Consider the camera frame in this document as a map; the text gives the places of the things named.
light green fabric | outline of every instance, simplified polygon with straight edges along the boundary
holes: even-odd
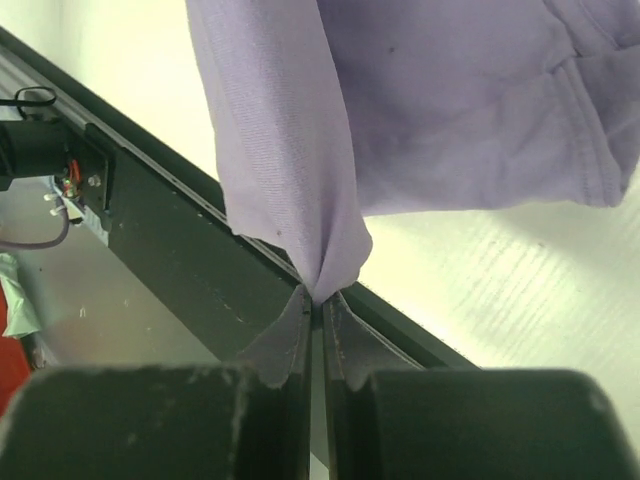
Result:
[[[7,328],[4,337],[20,338],[40,330],[36,312],[18,283],[18,261],[0,253],[0,284],[7,299]]]

cable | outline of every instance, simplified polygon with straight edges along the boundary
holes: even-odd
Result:
[[[55,210],[62,217],[62,231],[60,232],[60,235],[58,235],[53,240],[41,243],[16,243],[6,240],[0,240],[0,250],[45,250],[48,248],[57,247],[62,242],[64,242],[64,240],[67,238],[67,235],[69,234],[71,222],[69,221],[69,212],[67,211],[67,206],[65,205],[64,200],[57,193],[55,195]]]
[[[21,100],[20,95],[24,92],[32,92],[36,90],[43,90],[51,94],[51,98],[48,100]],[[22,110],[24,107],[50,107],[58,100],[58,95],[53,88],[49,87],[25,87],[16,92],[12,99],[0,98],[0,107],[16,107],[18,113],[23,120],[28,118],[28,115]]]

lavender garment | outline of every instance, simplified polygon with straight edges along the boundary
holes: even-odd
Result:
[[[640,155],[637,0],[187,5],[229,222],[317,301],[356,280],[363,214],[614,206]]]

white tabletop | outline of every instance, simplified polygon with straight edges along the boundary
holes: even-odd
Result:
[[[0,25],[216,176],[183,0],[0,0]],[[640,452],[639,222],[637,183],[613,210],[371,218],[361,281],[481,366],[593,375]]]

screw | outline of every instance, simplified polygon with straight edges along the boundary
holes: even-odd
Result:
[[[102,185],[102,180],[98,175],[93,175],[87,179],[87,183],[90,187],[99,187]]]

